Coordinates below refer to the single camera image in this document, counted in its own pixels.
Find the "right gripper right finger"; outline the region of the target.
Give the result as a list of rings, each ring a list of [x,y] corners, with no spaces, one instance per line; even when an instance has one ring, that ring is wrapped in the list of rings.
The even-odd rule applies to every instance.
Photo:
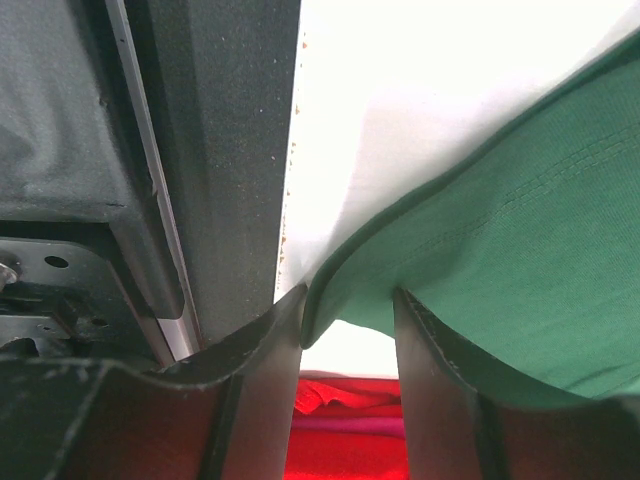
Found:
[[[413,479],[636,479],[639,398],[588,400],[497,360],[393,295]]]

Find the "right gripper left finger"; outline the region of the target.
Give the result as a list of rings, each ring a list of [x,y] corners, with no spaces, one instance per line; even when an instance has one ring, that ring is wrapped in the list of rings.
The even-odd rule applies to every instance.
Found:
[[[306,300],[158,372],[111,359],[1,357],[5,479],[280,479]]]

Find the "green t shirt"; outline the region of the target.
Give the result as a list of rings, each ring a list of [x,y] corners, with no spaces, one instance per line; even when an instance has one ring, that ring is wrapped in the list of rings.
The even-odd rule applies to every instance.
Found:
[[[638,392],[637,35],[345,241],[311,282],[303,347],[336,320],[392,335],[397,288],[555,391]]]

